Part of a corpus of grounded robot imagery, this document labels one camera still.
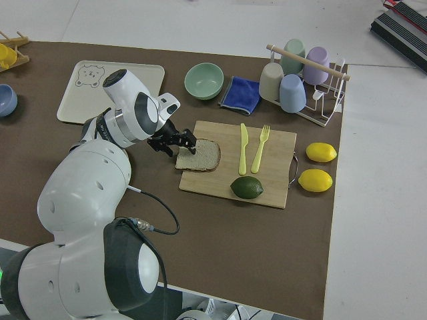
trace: yellow knife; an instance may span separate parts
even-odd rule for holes
[[[239,163],[239,174],[245,175],[246,174],[246,153],[245,148],[246,145],[248,145],[249,137],[248,137],[248,130],[246,129],[246,126],[244,123],[240,123],[240,134],[242,136],[242,144],[240,147],[240,163]]]

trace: cartoon bear face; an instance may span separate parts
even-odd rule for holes
[[[104,73],[104,67],[98,67],[97,65],[90,65],[87,67],[84,65],[79,69],[79,77],[75,82],[75,85],[78,87],[82,85],[90,85],[92,88],[96,88]]]

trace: yellow fork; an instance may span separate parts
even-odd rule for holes
[[[268,140],[268,135],[270,134],[270,126],[264,125],[261,130],[260,135],[260,145],[256,151],[254,162],[252,163],[251,172],[257,173],[260,170],[262,149],[264,148],[264,143]]]

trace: white table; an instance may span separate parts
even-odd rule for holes
[[[427,15],[425,1],[407,4]],[[253,57],[297,37],[346,58],[324,319],[424,319],[427,76],[369,32],[384,10],[369,0],[3,0],[0,30]]]

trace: white tray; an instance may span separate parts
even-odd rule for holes
[[[104,61],[80,61],[75,65],[68,86],[59,105],[57,118],[64,122],[85,123],[114,107],[103,90],[105,78],[119,69],[128,69],[157,97],[165,76],[160,65],[140,65]]]

